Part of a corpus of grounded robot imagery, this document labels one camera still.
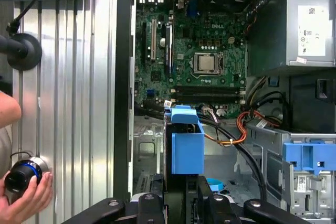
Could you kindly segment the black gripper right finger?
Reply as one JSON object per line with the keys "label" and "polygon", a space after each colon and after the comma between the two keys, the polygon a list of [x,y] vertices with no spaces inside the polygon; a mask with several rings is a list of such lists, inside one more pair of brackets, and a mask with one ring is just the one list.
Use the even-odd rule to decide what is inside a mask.
{"label": "black gripper right finger", "polygon": [[238,206],[227,196],[214,194],[204,176],[198,178],[198,213],[202,223],[308,223],[261,199],[250,199]]}

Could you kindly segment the person bare hand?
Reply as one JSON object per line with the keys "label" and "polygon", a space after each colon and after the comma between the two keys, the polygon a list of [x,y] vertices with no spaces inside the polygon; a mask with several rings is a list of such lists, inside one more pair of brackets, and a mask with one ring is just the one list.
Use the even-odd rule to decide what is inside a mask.
{"label": "person bare hand", "polygon": [[22,223],[44,210],[53,197],[52,174],[46,172],[40,183],[36,176],[30,179],[24,194],[12,204],[5,195],[5,174],[1,178],[1,223]]}

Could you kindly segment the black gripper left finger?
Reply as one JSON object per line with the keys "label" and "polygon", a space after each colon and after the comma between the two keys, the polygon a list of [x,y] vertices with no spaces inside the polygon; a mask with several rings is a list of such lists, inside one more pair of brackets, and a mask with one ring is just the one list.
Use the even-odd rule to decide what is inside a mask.
{"label": "black gripper left finger", "polygon": [[163,175],[144,176],[138,186],[149,191],[133,195],[130,202],[103,199],[64,223],[165,223]]}

